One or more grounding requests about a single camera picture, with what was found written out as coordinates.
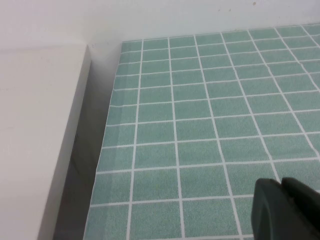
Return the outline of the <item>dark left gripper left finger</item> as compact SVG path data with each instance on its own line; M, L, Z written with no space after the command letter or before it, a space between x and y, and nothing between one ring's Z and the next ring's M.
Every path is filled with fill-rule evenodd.
M251 226L255 240L284 240L288 196L281 184L269 178L259 178L255 183Z

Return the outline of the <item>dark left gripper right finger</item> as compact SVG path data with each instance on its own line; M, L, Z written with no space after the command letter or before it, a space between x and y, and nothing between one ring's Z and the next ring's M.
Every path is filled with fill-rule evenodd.
M284 177L281 186L296 208L310 237L320 239L320 193L293 177Z

